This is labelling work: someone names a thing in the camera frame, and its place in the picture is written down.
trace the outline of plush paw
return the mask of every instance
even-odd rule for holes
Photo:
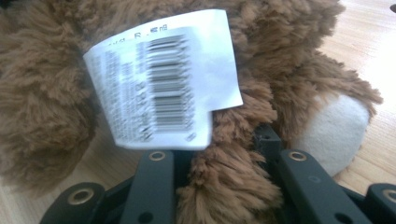
[[[291,147],[310,153],[329,175],[344,170],[361,146],[369,122],[367,108],[357,99],[329,95],[306,130],[291,141]]]

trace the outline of metal rivet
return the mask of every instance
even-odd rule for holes
[[[391,202],[396,203],[396,190],[395,189],[384,189],[382,191],[382,193]]]
[[[148,157],[151,161],[161,161],[165,159],[165,153],[161,151],[155,151],[151,152]]]
[[[93,197],[93,189],[78,189],[69,195],[67,201],[72,205],[83,204]]]
[[[289,157],[295,161],[306,161],[306,156],[301,152],[290,152]]]

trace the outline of brown plush toy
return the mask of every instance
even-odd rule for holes
[[[0,9],[3,180],[43,193],[80,161],[100,113],[82,59],[92,46],[148,21],[209,8],[227,11],[244,104],[213,113],[211,145],[195,153],[190,184],[177,191],[177,222],[268,218],[282,199],[258,164],[264,158],[249,150],[253,130],[273,123],[288,143],[301,143],[330,95],[356,100],[365,122],[381,102],[369,83],[317,51],[343,11],[336,0],[32,0]]]

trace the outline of wooden surface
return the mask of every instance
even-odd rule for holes
[[[396,184],[396,14],[390,0],[342,0],[347,10],[339,18],[335,35],[321,49],[380,89],[384,104],[367,130],[363,145],[352,164],[335,179],[365,193],[372,183]],[[80,182],[96,182],[105,188],[117,185],[134,173],[141,155],[116,148],[108,128],[92,143],[76,171],[49,195],[32,199],[0,187],[0,224],[38,223],[54,199]]]

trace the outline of brown fur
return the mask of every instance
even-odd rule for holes
[[[177,192],[178,223],[261,223],[280,193],[249,151],[254,128],[298,136],[316,95],[342,92],[373,115],[379,93],[317,52],[336,0],[32,0],[0,11],[0,175],[38,193],[68,176],[99,113],[82,54],[138,24],[207,8],[227,10],[244,105],[214,113],[213,141]]]

